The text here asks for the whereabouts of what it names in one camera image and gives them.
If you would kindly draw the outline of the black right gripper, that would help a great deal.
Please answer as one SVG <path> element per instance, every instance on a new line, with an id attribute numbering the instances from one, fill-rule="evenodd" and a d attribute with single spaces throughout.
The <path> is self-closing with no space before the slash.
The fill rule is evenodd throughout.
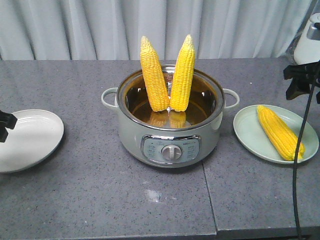
<path id="1" fill-rule="evenodd" d="M 291 83 L 286 90 L 287 100 L 311 93 L 311 85 L 315 80 L 314 86 L 320 87 L 320 62 L 311 62 L 301 65 L 288 65 L 283 70 L 285 80 L 291 79 Z"/>

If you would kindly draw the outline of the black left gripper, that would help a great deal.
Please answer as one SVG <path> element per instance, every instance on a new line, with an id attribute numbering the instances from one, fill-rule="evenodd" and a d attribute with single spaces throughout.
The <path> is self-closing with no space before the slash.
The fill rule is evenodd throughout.
<path id="1" fill-rule="evenodd" d="M 0 142 L 4 143 L 8 137 L 7 129 L 13 130 L 18 119 L 12 113 L 0 111 Z"/>

